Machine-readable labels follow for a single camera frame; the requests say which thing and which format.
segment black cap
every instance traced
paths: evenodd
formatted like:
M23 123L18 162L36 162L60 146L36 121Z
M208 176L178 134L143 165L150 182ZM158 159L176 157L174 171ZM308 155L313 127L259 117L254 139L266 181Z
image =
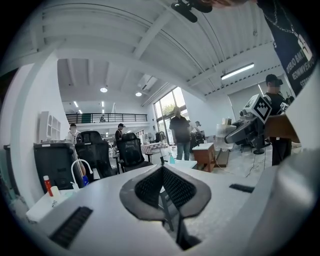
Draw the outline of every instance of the black cap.
M274 74L268 74L265 78L266 85L268 85L269 82L274 82L277 80L278 80L278 77Z

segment office chair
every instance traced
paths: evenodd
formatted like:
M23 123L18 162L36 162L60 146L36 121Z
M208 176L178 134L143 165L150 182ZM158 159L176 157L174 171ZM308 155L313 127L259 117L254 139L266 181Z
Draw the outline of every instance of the office chair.
M153 165L151 162L145 161L141 152L141 140L134 133L123 134L122 139L117 141L117 148L120 160L116 160L121 164L124 172Z
M101 179L116 175L118 170L112 169L109 160L109 143L102 140L100 133L84 131L80 133L80 137L82 142L75 145L78 158L86 160L91 169L97 169Z

